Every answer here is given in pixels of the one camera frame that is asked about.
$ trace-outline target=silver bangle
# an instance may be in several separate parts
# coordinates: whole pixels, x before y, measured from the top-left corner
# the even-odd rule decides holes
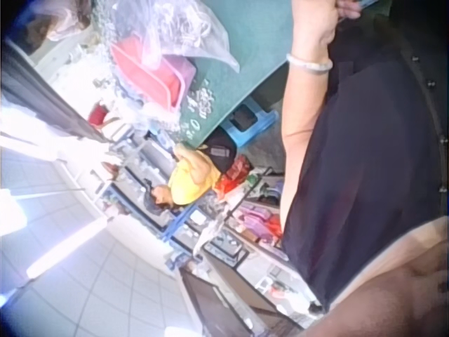
[[[312,72],[314,74],[325,74],[329,72],[334,64],[332,60],[329,60],[326,63],[314,63],[314,62],[306,62],[303,60],[300,60],[299,58],[296,58],[295,56],[291,54],[287,54],[287,61],[296,67],[301,67],[309,72]]]

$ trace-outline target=yellow shirt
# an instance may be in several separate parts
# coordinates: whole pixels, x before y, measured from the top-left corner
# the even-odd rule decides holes
[[[200,151],[196,152],[208,161],[211,167],[210,173],[204,180],[204,183],[197,185],[190,175],[191,169],[189,162],[186,159],[181,159],[177,163],[176,168],[170,177],[170,181],[168,182],[173,202],[177,205],[183,206],[197,200],[220,179],[221,173],[212,163],[210,158]]]

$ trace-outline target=black skirt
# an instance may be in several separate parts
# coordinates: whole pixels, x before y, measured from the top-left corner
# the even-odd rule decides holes
[[[328,102],[283,237],[326,310],[388,245],[447,213],[439,192],[441,135],[400,53],[357,29],[337,36],[330,52],[336,62]]]

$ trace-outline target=hand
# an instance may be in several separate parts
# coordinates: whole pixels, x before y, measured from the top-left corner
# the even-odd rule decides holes
[[[335,37],[338,18],[360,17],[356,0],[293,0],[294,45],[298,48],[326,47]]]
[[[179,160],[181,160],[182,158],[184,158],[184,152],[187,150],[186,146],[182,143],[178,143],[175,145],[175,147],[173,148],[173,154],[176,156],[176,158],[178,158]]]

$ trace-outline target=green tabletop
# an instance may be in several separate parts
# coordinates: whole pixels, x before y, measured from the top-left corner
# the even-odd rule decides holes
[[[187,109],[187,101],[182,105],[182,139],[192,147],[198,147],[259,84],[282,66],[292,41],[291,0],[203,2],[227,30],[231,53],[241,69],[237,74],[217,60],[192,60],[197,72],[191,89],[206,87],[215,99],[207,119]]]

